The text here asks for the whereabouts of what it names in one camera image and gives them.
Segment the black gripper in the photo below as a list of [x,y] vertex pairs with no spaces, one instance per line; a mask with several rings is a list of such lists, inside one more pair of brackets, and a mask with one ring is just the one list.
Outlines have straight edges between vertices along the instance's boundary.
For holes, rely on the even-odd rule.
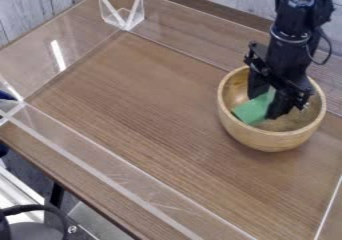
[[312,32],[298,36],[270,29],[268,45],[252,41],[245,63],[250,67],[248,96],[250,99],[276,89],[266,118],[276,120],[289,114],[293,108],[302,110],[314,94],[308,76],[308,67],[316,52],[316,35]]

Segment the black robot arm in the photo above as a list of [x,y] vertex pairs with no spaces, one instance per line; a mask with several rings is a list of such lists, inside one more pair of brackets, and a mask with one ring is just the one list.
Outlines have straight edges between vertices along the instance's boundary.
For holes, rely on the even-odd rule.
[[266,117],[276,119],[294,108],[304,109],[316,90],[308,77],[321,41],[329,41],[322,26],[332,21],[333,0],[276,0],[276,21],[270,26],[270,42],[249,44],[245,63],[250,67],[248,96],[254,99],[276,90]]

